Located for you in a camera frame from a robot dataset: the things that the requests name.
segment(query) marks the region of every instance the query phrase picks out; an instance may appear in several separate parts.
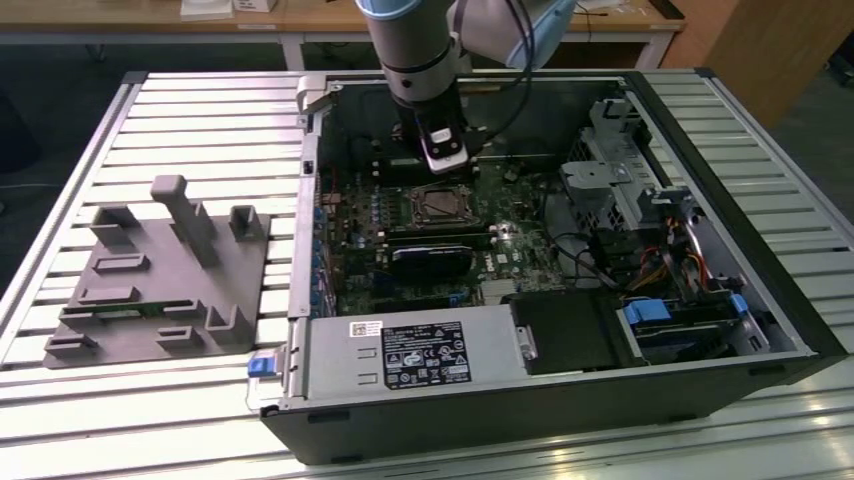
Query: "warning label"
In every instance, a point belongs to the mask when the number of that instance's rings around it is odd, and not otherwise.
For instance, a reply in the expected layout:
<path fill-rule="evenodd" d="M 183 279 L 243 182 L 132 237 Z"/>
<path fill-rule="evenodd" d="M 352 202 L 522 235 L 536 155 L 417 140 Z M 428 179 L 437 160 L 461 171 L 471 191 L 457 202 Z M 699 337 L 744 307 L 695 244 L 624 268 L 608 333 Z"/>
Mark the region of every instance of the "warning label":
<path fill-rule="evenodd" d="M 391 390 L 471 382 L 460 322 L 381 331 L 384 381 Z"/>

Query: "blue tab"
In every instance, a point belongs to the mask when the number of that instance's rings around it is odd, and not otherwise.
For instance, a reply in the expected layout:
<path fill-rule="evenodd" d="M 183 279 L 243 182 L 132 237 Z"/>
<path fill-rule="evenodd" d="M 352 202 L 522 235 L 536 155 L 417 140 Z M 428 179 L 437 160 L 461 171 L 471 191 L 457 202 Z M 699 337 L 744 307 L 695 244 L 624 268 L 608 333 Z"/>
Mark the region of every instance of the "blue tab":
<path fill-rule="evenodd" d="M 276 375 L 276 362 L 273 357 L 259 357 L 249 360 L 249 378 L 272 377 Z"/>
<path fill-rule="evenodd" d="M 662 299 L 635 300 L 623 309 L 628 324 L 638 322 L 660 322 L 671 319 L 670 310 Z"/>
<path fill-rule="evenodd" d="M 640 317 L 638 317 L 638 312 L 631 308 L 631 305 L 623 307 L 623 313 L 626 314 L 626 320 L 628 320 L 628 325 L 635 325 L 640 322 Z"/>
<path fill-rule="evenodd" d="M 739 317 L 743 317 L 750 312 L 750 307 L 747 306 L 747 300 L 739 293 L 734 293 L 730 295 L 730 302 L 732 302 L 732 306 L 735 307 L 735 313 L 738 313 Z"/>

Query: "aluminum extrusion table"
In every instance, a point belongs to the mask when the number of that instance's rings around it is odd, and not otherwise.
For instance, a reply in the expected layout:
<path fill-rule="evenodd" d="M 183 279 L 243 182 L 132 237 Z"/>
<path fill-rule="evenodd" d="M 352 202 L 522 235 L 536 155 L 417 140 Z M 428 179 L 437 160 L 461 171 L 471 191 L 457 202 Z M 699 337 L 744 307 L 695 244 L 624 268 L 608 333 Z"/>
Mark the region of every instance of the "aluminum extrusion table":
<path fill-rule="evenodd" d="M 44 343 L 96 241 L 85 228 L 96 207 L 128 202 L 139 218 L 165 218 L 148 198 L 159 174 L 187 177 L 188 197 L 211 215 L 251 203 L 273 216 L 256 344 L 284 342 L 299 76 L 128 75 L 0 303 L 1 477 L 746 479 L 854 468 L 851 359 L 700 420 L 325 467 L 301 465 L 248 410 L 248 355 L 44 369 Z M 714 78 L 687 70 L 646 77 L 854 350 L 850 224 Z"/>

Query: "metal bracket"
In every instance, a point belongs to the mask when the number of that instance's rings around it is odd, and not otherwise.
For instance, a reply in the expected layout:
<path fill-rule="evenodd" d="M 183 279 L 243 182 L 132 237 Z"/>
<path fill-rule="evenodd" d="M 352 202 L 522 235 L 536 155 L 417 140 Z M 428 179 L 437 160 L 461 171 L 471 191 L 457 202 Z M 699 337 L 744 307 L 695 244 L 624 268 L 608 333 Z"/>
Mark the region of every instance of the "metal bracket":
<path fill-rule="evenodd" d="M 299 113 L 308 115 L 316 112 L 329 103 L 327 96 L 325 75 L 304 75 L 296 82 L 296 108 Z"/>

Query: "table leg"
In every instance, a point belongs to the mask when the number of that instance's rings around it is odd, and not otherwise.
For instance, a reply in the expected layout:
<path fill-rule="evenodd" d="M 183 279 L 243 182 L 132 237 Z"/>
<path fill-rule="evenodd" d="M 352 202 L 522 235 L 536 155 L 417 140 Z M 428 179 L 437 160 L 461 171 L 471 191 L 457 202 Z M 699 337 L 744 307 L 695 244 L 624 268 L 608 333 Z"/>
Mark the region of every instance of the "table leg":
<path fill-rule="evenodd" d="M 89 58 L 93 62 L 101 63 L 107 60 L 107 53 L 104 52 L 104 44 L 85 45 L 85 53 L 89 54 Z"/>
<path fill-rule="evenodd" d="M 667 47 L 672 40 L 672 32 L 660 32 L 652 35 L 652 39 L 643 46 L 643 51 L 638 57 L 635 68 L 638 70 L 655 70 L 667 53 Z"/>
<path fill-rule="evenodd" d="M 281 35 L 281 52 L 284 53 L 285 68 L 291 71 L 304 71 L 303 40 L 291 35 Z"/>

